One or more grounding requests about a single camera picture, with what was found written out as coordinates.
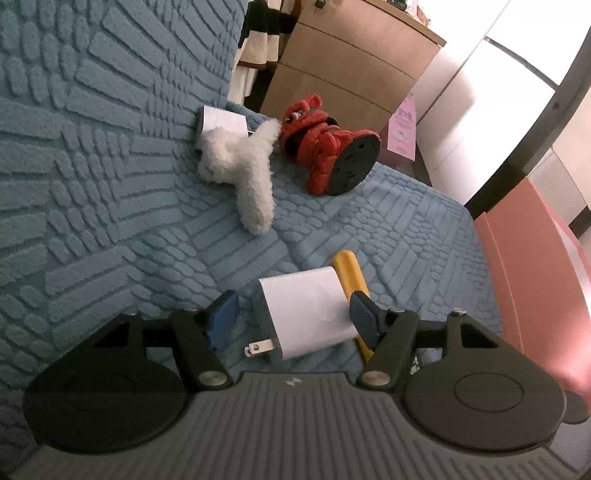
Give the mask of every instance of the white stuffed animal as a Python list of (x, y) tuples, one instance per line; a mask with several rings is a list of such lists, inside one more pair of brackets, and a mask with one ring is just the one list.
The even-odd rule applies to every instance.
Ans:
[(250, 137), (239, 137), (223, 128), (203, 132), (199, 146), (203, 156), (197, 172), (206, 181), (230, 183), (236, 187), (236, 204), (246, 229), (254, 234), (268, 232), (273, 222), (273, 201), (269, 155), (281, 124), (263, 122)]

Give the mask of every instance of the gray gripper base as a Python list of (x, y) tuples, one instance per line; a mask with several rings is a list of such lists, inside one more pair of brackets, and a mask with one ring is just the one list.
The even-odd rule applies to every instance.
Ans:
[(574, 479), (546, 448), (471, 455), (418, 432), (391, 397), (343, 374), (244, 374), (196, 396), (160, 437), (120, 453), (42, 447), (17, 480)]

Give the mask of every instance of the pink object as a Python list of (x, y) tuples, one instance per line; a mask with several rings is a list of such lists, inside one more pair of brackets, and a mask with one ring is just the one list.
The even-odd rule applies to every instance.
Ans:
[(388, 121), (388, 145), (390, 152), (414, 161), (417, 142), (417, 111), (414, 95), (409, 93)]
[(475, 221), (504, 339), (591, 406), (591, 266), (524, 179)]
[(417, 111), (409, 93), (379, 133), (382, 145), (378, 161), (396, 168), (414, 161), (417, 142)]

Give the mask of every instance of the yellow handle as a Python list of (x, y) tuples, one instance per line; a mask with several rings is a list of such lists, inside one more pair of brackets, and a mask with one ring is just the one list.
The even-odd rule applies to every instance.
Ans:
[[(369, 290), (365, 284), (357, 257), (355, 257), (355, 254), (351, 250), (341, 250), (338, 252), (333, 258), (333, 268), (345, 291), (347, 301), (351, 299), (351, 295), (356, 290), (361, 290), (369, 297)], [(359, 345), (359, 351), (361, 352), (363, 361), (365, 363), (369, 362), (369, 359), (374, 353), (365, 345), (365, 342), (359, 335), (355, 340), (357, 340), (357, 344)]]

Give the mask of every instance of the pink tag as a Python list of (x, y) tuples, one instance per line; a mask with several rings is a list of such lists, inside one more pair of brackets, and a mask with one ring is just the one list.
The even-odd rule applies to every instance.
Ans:
[(409, 93), (388, 121), (388, 150), (414, 161), (417, 141), (417, 113)]

